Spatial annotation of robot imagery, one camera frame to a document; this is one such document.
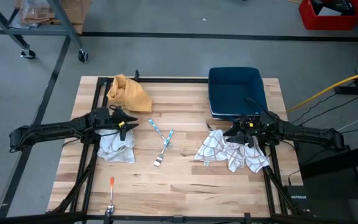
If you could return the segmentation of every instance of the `metal cart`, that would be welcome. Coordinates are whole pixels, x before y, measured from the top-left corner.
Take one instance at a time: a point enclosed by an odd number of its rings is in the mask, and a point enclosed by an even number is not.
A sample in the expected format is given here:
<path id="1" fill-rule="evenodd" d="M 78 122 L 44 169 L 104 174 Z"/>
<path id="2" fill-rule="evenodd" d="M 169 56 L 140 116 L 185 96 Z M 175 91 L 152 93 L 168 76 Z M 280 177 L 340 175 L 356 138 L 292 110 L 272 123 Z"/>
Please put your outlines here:
<path id="1" fill-rule="evenodd" d="M 8 35 L 15 43 L 21 48 L 21 57 L 27 59 L 35 59 L 35 52 L 30 49 L 30 45 L 24 40 L 22 35 L 67 35 L 74 43 L 79 46 L 78 60 L 83 63 L 88 61 L 88 52 L 84 49 L 80 37 L 76 33 L 73 24 L 68 19 L 62 5 L 59 0 L 47 0 L 50 7 L 53 9 L 57 18 L 61 22 L 61 25 L 41 25 L 39 28 L 30 28 L 29 30 L 11 28 L 10 24 L 19 12 L 15 9 L 10 16 L 10 19 L 6 19 L 0 12 L 0 28 L 2 34 Z"/>

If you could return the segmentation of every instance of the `yellow cable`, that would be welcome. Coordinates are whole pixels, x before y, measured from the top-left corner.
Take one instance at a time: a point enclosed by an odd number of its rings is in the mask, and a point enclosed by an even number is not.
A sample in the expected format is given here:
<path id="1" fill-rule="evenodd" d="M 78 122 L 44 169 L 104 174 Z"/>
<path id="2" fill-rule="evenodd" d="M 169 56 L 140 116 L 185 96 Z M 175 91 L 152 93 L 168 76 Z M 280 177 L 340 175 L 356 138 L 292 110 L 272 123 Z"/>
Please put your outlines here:
<path id="1" fill-rule="evenodd" d="M 321 91 L 321 92 L 315 94 L 315 95 L 312 96 L 311 98 L 308 98 L 308 99 L 305 100 L 304 102 L 302 102 L 302 103 L 300 103 L 300 104 L 294 106 L 293 108 L 287 110 L 287 112 L 291 112 L 291 111 L 293 111 L 293 110 L 299 108 L 300 106 L 304 105 L 305 103 L 311 101 L 312 99 L 316 98 L 317 96 L 322 95 L 323 93 L 326 93 L 327 91 L 329 91 L 329 90 L 331 90 L 331 89 L 333 89 L 333 88 L 335 88 L 335 87 L 337 87 L 337 86 L 339 86 L 339 85 L 342 85 L 343 83 L 346 83 L 346 82 L 348 82 L 348 81 L 354 80 L 354 79 L 356 79 L 356 78 L 358 78 L 358 75 L 354 75 L 354 76 L 349 77 L 349 78 L 347 78 L 347 79 L 344 79 L 344 80 L 342 80 L 342 81 L 340 81 L 340 82 L 337 82 L 337 83 L 331 85 L 330 87 L 326 88 L 325 90 L 323 90 L 323 91 Z"/>

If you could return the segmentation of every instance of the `orange handle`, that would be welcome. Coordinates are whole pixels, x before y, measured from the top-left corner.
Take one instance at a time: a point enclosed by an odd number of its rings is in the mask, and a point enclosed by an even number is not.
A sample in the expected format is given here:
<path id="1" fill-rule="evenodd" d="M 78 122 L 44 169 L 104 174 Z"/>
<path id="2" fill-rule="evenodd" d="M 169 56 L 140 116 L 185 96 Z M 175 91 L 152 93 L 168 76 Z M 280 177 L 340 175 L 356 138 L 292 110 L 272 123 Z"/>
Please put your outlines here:
<path id="1" fill-rule="evenodd" d="M 114 185 L 114 177 L 111 177 L 110 178 L 110 188 L 111 189 L 112 189 L 113 185 Z"/>

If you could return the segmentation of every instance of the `gray concrete floor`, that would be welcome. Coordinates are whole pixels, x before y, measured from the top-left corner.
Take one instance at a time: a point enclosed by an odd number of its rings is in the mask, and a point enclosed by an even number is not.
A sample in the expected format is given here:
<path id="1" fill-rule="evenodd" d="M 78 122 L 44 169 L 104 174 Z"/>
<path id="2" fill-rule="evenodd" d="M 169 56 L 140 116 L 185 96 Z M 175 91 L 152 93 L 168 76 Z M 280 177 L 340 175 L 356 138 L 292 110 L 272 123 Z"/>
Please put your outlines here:
<path id="1" fill-rule="evenodd" d="M 2 1 L 0 9 L 7 17 L 13 10 L 12 6 Z M 85 30 L 358 36 L 358 26 L 352 31 L 305 30 L 298 5 L 285 0 L 94 1 Z M 81 39 L 89 50 L 89 63 L 84 65 L 78 61 L 78 47 L 71 44 L 43 123 L 70 119 L 83 75 L 123 73 L 132 76 L 139 69 L 142 76 L 205 77 L 211 67 L 255 67 L 263 77 L 280 79 L 285 105 L 290 108 L 353 75 L 358 66 L 358 44 L 352 43 L 112 37 Z M 19 58 L 18 46 L 9 37 L 0 35 L 0 199 L 17 158 L 17 154 L 8 153 L 7 135 L 18 126 L 31 123 L 64 37 L 25 37 L 25 40 L 36 52 L 38 60 Z M 307 118 L 352 97 L 336 96 L 313 110 Z M 310 105 L 290 113 L 289 119 L 293 121 Z M 315 119 L 309 125 L 341 128 L 356 119 L 358 100 L 337 112 Z M 358 128 L 358 123 L 347 130 L 353 128 Z M 346 142 L 358 147 L 358 132 L 346 135 Z M 54 141 L 34 147 L 10 216 L 45 212 L 62 144 L 63 141 Z M 307 159 L 307 155 L 300 154 L 299 157 L 299 160 Z M 338 208 L 335 212 L 322 212 L 325 216 L 358 218 L 354 201 L 322 201 L 319 204 L 323 210 L 328 205 Z"/>

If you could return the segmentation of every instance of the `white towel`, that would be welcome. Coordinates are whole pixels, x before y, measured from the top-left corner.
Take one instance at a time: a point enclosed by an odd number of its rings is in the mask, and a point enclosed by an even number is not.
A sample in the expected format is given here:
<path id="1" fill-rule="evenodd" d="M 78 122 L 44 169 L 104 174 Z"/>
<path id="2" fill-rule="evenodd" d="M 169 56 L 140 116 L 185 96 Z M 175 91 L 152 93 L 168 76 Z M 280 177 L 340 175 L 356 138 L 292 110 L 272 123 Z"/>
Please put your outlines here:
<path id="1" fill-rule="evenodd" d="M 258 172 L 262 167 L 269 166 L 269 160 L 258 146 L 258 140 L 254 138 L 254 147 L 226 142 L 222 130 L 211 131 L 203 145 L 194 156 L 194 160 L 223 161 L 228 160 L 228 168 L 235 172 L 237 167 L 243 168 L 247 164 L 252 172 Z"/>
<path id="2" fill-rule="evenodd" d="M 101 129 L 98 134 L 105 135 L 115 133 L 117 130 Z M 132 130 L 128 131 L 125 140 L 121 141 L 119 132 L 100 138 L 98 156 L 108 162 L 135 163 L 134 149 L 135 138 Z"/>

